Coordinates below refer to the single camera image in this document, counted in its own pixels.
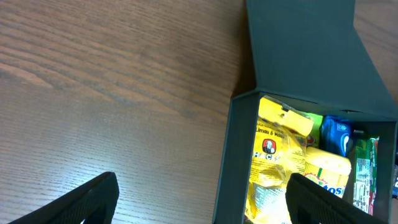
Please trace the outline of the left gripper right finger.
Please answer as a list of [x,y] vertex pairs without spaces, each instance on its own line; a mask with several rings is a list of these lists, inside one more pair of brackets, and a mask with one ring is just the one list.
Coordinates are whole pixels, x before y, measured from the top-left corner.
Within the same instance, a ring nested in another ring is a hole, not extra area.
[[298,173],[290,176],[285,197],[293,224],[383,223]]

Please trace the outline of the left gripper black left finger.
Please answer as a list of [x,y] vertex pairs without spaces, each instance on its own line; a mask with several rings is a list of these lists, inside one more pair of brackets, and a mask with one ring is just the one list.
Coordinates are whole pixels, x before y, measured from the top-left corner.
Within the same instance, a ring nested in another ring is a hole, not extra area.
[[104,172],[10,224],[110,224],[119,198],[114,172]]

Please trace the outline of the yellow Mentos bottle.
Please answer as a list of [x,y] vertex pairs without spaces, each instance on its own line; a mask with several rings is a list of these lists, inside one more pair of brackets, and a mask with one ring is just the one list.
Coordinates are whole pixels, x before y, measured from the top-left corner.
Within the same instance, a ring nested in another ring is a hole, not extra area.
[[307,147],[305,162],[306,178],[337,197],[343,198],[351,173],[351,163],[348,158]]

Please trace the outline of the yellow Hacks candy bag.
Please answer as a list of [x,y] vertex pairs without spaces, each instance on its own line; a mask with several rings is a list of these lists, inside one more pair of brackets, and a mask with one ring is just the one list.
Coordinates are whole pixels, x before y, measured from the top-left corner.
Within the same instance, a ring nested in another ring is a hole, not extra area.
[[245,216],[253,223],[290,223],[285,199],[290,176],[303,174],[313,121],[268,97],[259,102]]

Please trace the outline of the blue Oreo cookie pack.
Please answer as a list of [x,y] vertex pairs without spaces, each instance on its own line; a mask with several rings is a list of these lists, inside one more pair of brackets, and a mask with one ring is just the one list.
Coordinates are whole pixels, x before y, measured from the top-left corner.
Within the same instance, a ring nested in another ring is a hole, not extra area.
[[352,120],[339,116],[325,116],[320,128],[321,149],[346,157],[353,124]]

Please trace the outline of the red green KitKat bar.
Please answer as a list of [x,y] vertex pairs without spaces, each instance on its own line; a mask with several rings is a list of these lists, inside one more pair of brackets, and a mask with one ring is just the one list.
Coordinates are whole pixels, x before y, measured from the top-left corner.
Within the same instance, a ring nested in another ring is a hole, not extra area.
[[355,145],[353,205],[373,215],[376,199],[379,138],[358,139]]

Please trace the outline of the dark green box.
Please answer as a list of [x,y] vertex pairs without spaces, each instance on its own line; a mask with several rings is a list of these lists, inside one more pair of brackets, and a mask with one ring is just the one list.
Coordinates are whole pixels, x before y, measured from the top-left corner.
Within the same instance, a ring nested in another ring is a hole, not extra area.
[[354,28],[354,1],[248,1],[256,86],[231,100],[214,223],[242,223],[259,101],[350,119],[379,138],[373,216],[389,223],[397,106]]

